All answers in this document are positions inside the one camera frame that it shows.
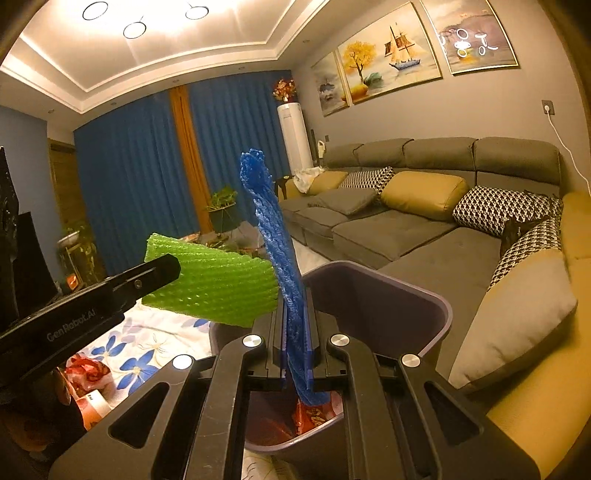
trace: blue wall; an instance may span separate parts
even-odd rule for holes
[[[0,106],[0,145],[6,150],[20,212],[31,212],[47,267],[54,280],[61,280],[56,245],[61,222],[51,182],[47,123]]]

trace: orange curtain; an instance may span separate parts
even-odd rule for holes
[[[195,205],[201,232],[208,233],[213,231],[212,221],[207,211],[210,198],[209,186],[203,171],[197,137],[193,128],[193,118],[189,107],[189,91],[185,85],[180,85],[171,88],[169,93],[174,123],[177,127],[178,144],[180,145],[181,156],[187,172],[193,204]]]

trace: yellow tree painting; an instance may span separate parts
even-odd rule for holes
[[[423,23],[408,2],[339,47],[353,103],[441,78]]]

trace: houndstooth pillow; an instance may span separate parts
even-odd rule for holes
[[[340,189],[374,189],[378,195],[394,177],[392,167],[380,168],[379,170],[354,171],[347,175],[347,178],[339,185]]]
[[[514,266],[527,256],[547,248],[562,250],[560,220],[558,218],[550,218],[541,222],[511,245],[496,266],[488,289],[490,290],[495,283],[507,275]]]
[[[560,199],[477,185],[456,205],[453,218],[460,226],[500,237],[505,222],[510,217],[515,217],[518,222],[525,222],[545,215],[559,218],[561,213]]]

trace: throw pillow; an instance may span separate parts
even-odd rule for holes
[[[374,189],[344,189],[339,187],[318,194],[314,198],[314,204],[349,216],[366,208],[377,196],[378,192]]]
[[[536,225],[507,250],[496,266],[495,272],[492,274],[491,284],[488,289],[490,290],[526,257],[549,248],[562,250],[560,228],[556,218],[549,218]]]
[[[354,171],[339,185],[340,189],[374,189],[378,195],[394,176],[392,167],[377,170]]]
[[[562,252],[530,255],[485,295],[449,382],[469,393],[529,367],[558,344],[576,304]]]
[[[443,173],[401,171],[382,192],[388,207],[432,220],[452,221],[452,212],[469,186],[465,179]]]
[[[500,238],[505,222],[511,217],[525,222],[545,215],[559,217],[561,211],[560,199],[477,185],[457,204],[453,218],[460,226]]]
[[[308,190],[308,195],[318,195],[326,190],[335,189],[341,184],[346,176],[347,172],[345,171],[325,171],[314,179]]]

